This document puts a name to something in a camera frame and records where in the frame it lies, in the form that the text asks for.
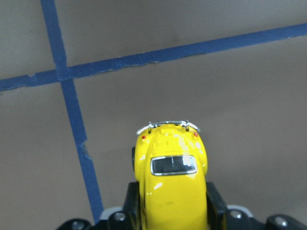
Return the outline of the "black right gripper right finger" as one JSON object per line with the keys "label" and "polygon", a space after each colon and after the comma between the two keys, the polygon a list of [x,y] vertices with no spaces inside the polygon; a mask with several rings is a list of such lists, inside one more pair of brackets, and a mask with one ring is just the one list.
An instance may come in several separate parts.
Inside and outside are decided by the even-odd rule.
{"label": "black right gripper right finger", "polygon": [[211,230],[222,230],[227,205],[213,182],[207,182],[207,220]]}

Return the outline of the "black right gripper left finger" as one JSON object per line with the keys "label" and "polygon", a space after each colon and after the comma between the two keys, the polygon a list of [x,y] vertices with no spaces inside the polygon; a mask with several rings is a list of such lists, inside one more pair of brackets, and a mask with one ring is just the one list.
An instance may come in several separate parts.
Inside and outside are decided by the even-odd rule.
{"label": "black right gripper left finger", "polygon": [[129,183],[122,213],[125,215],[123,220],[125,224],[125,230],[142,229],[140,192],[138,182]]}

